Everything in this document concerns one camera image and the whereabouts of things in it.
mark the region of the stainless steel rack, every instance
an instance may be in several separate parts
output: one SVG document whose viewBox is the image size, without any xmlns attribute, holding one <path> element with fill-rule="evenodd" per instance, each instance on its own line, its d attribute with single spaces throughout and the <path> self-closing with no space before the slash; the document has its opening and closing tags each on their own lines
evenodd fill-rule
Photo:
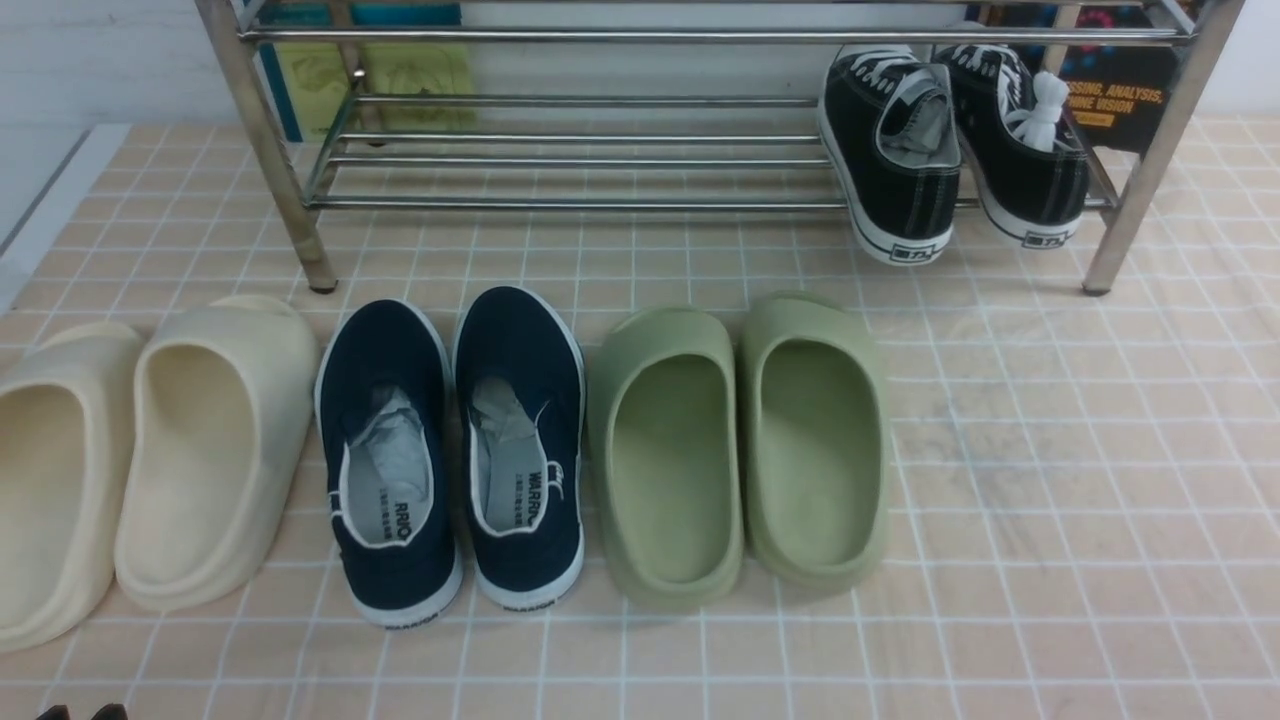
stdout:
<svg viewBox="0 0 1280 720">
<path fill-rule="evenodd" d="M 1244 0 L 1208 0 L 1199 20 L 1193 23 L 1175 0 L 1060 0 L 1021 4 L 1060 5 L 1059 27 L 1053 28 L 810 28 L 810 29 L 731 29 L 731 28 L 575 28 L 575 27 L 356 27 L 351 22 L 351 0 L 326 0 L 333 27 L 268 27 L 260 23 L 264 6 L 273 3 L 306 0 L 253 0 L 239 8 L 237 0 L 195 0 L 205 29 L 241 120 L 248 133 L 257 161 L 266 177 L 280 217 L 297 251 L 307 283 L 315 292 L 332 292 L 338 278 L 333 273 L 316 229 L 320 210 L 468 210 L 468 211 L 611 211 L 611 213 L 808 213 L 844 211 L 842 199 L 815 200 L 724 200 L 724 199 L 524 199 L 524 197 L 444 197 L 335 195 L 330 192 L 342 167 L 410 168 L 503 168 L 527 169 L 792 169 L 823 167 L 813 158 L 654 158 L 639 156 L 503 156 L 404 154 L 393 151 L 352 152 L 355 143 L 397 145 L 436 143 L 440 147 L 466 143 L 503 145 L 591 145 L 591 146 L 792 146 L 818 142 L 815 135 L 682 135 L 682 133 L 554 133 L 554 132 L 397 132 L 383 128 L 381 108 L 544 108 L 544 109 L 753 109 L 778 110 L 815 108 L 812 97 L 765 96 L 550 96 L 550 95 L 434 95 L 401 96 L 369 91 L 361 59 L 361 42 L 520 42 L 520 44 L 662 44 L 662 45 L 845 45 L 845 44 L 1023 44 L 1047 45 L 1047 64 L 1056 69 L 1066 46 L 1129 45 L 1174 47 L 1180 64 L 1170 87 L 1164 119 L 1151 143 L 1133 168 L 1123 191 L 1111 183 L 1096 155 L 1091 160 L 1093 182 L 1088 208 L 1102 213 L 1106 233 L 1084 278 L 1084 292 L 1102 296 L 1111 291 L 1116 274 L 1138 234 L 1155 199 L 1174 151 L 1190 122 L 1204 86 L 1222 47 L 1244 6 Z M 724 0 L 727 3 L 735 0 Z M 745 0 L 749 3 L 822 4 L 813 0 Z M 877 0 L 852 0 L 874 3 Z M 966 0 L 914 0 L 914 4 L 964 4 Z M 1151 29 L 1074 28 L 1082 4 L 1140 6 L 1153 20 Z M 270 42 L 333 42 L 338 46 L 349 90 L 325 138 L 310 179 L 303 184 L 285 152 L 276 123 L 253 64 L 260 45 Z M 360 119 L 360 129 L 352 129 Z M 975 200 L 961 200 L 965 208 Z"/>
</svg>

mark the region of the book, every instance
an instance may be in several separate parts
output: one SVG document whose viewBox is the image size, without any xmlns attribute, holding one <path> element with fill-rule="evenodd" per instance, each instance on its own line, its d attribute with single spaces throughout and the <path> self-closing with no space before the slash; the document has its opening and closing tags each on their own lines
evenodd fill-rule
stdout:
<svg viewBox="0 0 1280 720">
<path fill-rule="evenodd" d="M 1203 0 L 1179 0 L 1196 18 Z M 1051 27 L 1055 6 L 970 6 L 969 18 L 991 27 Z M 1149 28 L 1142 8 L 1088 6 L 1080 9 L 1076 27 Z M 1036 72 L 1044 58 L 1043 46 L 1018 46 L 1027 67 Z M 1143 152 L 1165 114 L 1169 85 L 1178 70 L 1178 56 L 1169 47 L 1070 47 L 1061 78 L 1071 88 L 1068 105 L 1084 135 L 1096 146 Z"/>
<path fill-rule="evenodd" d="M 462 10 L 449 5 L 392 5 L 357 3 L 351 8 L 356 26 L 458 26 Z M 324 4 L 279 4 L 262 9 L 264 26 L 332 26 Z M 365 44 L 370 92 L 396 95 L 471 95 L 475 87 L 466 47 L 460 44 Z M 266 76 L 284 137 L 292 142 L 319 141 L 347 95 L 347 73 L 337 45 L 282 42 L 261 47 Z M 383 122 L 397 129 L 461 129 L 475 122 L 465 108 L 383 108 Z"/>
</svg>

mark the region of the tiled floor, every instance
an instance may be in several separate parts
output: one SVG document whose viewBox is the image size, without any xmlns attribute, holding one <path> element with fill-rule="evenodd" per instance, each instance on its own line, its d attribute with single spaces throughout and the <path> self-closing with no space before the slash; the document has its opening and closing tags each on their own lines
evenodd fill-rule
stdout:
<svg viewBox="0 0 1280 720">
<path fill-rule="evenodd" d="M 369 181 L 401 183 L 339 186 Z M 630 174 L 479 182 L 641 192 Z M 833 192 L 826 173 L 663 182 Z M 246 589 L 164 618 L 113 589 L 76 632 L 0 656 L 0 716 L 108 701 L 141 720 L 1276 716 L 1280 120 L 1192 128 L 1105 300 L 1078 292 L 1097 220 L 1028 254 L 972 215 L 906 272 L 869 261 L 840 217 L 333 214 L 324 237 L 353 279 L 316 296 L 262 190 L 238 131 L 136 129 L 0 316 L 0 368 L 61 328 L 150 329 L 232 292 L 288 297 L 325 337 L 407 297 L 449 337 L 468 299 L 524 283 L 590 351 L 637 307 L 691 301 L 732 325 L 750 299 L 805 287 L 864 316 L 892 368 L 888 559 L 826 598 L 749 561 L 730 598 L 667 618 L 622 601 L 591 532 L 553 610 L 504 614 L 468 579 L 440 621 L 387 634 L 352 611 L 312 442 Z"/>
</svg>

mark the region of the yellow book cover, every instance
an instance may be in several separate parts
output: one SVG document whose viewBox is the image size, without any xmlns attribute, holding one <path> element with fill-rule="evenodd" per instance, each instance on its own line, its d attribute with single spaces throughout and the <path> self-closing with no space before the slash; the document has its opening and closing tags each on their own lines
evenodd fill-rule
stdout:
<svg viewBox="0 0 1280 720">
<path fill-rule="evenodd" d="M 275 49 L 289 101 L 306 141 L 324 140 L 342 99 L 347 73 L 333 45 L 280 44 Z M 370 44 L 364 49 L 369 90 L 394 95 L 471 95 L 466 47 L 456 44 Z M 468 108 L 383 108 L 387 128 L 465 129 L 475 123 Z"/>
</svg>

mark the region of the shoe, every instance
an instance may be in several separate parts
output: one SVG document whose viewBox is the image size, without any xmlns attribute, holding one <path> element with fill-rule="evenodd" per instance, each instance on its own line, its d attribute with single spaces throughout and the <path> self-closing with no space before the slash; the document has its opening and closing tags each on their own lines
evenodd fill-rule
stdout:
<svg viewBox="0 0 1280 720">
<path fill-rule="evenodd" d="M 356 610 L 383 628 L 429 623 L 462 587 L 442 441 L 448 393 L 440 336 L 398 300 L 357 310 L 320 361 L 333 533 Z"/>
<path fill-rule="evenodd" d="M 934 59 L 951 70 L 956 122 L 991 222 L 1029 250 L 1061 247 L 1080 227 L 1089 163 L 1062 119 L 1070 90 L 1032 77 L 1001 45 L 959 45 Z"/>
<path fill-rule="evenodd" d="M 0 652 L 65 633 L 111 584 L 141 351 L 131 328 L 97 323 L 0 377 Z"/>
<path fill-rule="evenodd" d="M 946 68 L 905 45 L 850 45 L 823 79 L 818 127 L 859 242 L 890 265 L 932 263 L 951 240 L 960 188 Z"/>
<path fill-rule="evenodd" d="M 476 584 L 517 612 L 547 607 L 582 570 L 582 354 L 536 295 L 497 287 L 453 340 Z"/>
<path fill-rule="evenodd" d="M 742 439 L 751 548 L 778 577 L 847 589 L 884 546 L 888 416 L 860 318 L 781 293 L 742 328 Z"/>
<path fill-rule="evenodd" d="M 604 557 L 636 605 L 690 611 L 742 566 L 733 346 L 692 307 L 645 310 L 591 361 L 589 423 Z"/>
<path fill-rule="evenodd" d="M 133 375 L 136 439 L 115 577 L 142 607 L 219 598 L 275 539 L 302 445 L 320 351 L 306 320 L 241 295 L 172 315 Z"/>
<path fill-rule="evenodd" d="M 91 720 L 129 720 L 129 714 L 124 711 L 123 705 L 104 705 Z"/>
</svg>

